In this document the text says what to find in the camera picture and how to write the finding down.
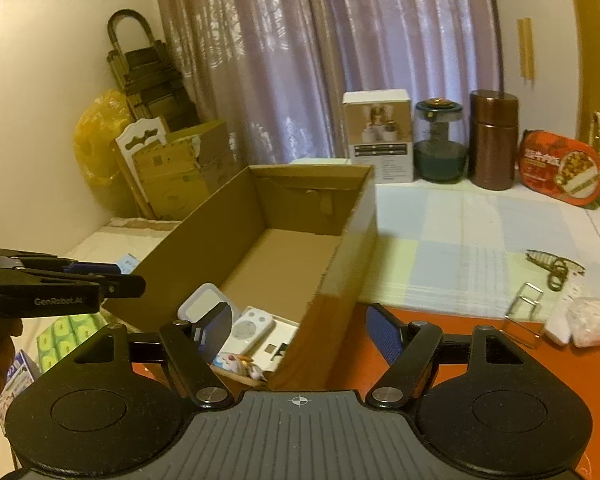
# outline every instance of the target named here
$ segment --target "white remote control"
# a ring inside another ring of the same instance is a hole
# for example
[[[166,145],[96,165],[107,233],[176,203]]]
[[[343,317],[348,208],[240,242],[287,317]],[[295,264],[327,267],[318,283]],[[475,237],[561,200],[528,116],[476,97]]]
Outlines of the white remote control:
[[[273,323],[273,316],[269,312],[248,307],[232,326],[231,335],[220,351],[243,355]]]

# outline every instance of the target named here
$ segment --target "white plastic lid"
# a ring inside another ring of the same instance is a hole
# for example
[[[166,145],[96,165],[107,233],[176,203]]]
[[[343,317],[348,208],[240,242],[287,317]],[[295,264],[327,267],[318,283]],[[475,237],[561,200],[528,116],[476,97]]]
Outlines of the white plastic lid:
[[[196,322],[222,302],[228,303],[231,307],[231,317],[235,323],[240,317],[240,310],[213,283],[203,283],[185,300],[178,309],[178,319]]]

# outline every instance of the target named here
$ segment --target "metal screw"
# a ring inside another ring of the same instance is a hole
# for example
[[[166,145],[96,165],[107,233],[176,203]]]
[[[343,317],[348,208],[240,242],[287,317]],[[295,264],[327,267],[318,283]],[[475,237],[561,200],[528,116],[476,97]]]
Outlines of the metal screw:
[[[226,390],[217,388],[216,386],[209,386],[208,388],[202,388],[196,393],[198,400],[207,402],[209,404],[217,404],[222,402],[228,397]]]
[[[372,397],[378,402],[398,402],[402,398],[402,392],[398,388],[384,386],[376,388],[372,393]]]

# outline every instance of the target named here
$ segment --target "red instant food container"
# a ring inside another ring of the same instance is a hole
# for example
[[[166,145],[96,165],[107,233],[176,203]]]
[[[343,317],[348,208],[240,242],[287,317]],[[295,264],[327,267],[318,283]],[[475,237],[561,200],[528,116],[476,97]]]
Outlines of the red instant food container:
[[[542,130],[526,134],[518,165],[530,189],[573,205],[600,194],[600,158],[591,146]]]

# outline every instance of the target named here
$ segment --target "metallic cylinder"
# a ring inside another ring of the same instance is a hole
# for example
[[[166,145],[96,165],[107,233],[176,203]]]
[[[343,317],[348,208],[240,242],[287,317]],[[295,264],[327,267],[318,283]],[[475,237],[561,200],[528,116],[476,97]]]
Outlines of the metallic cylinder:
[[[469,179],[484,189],[509,189],[517,154],[518,99],[493,90],[472,92]]]

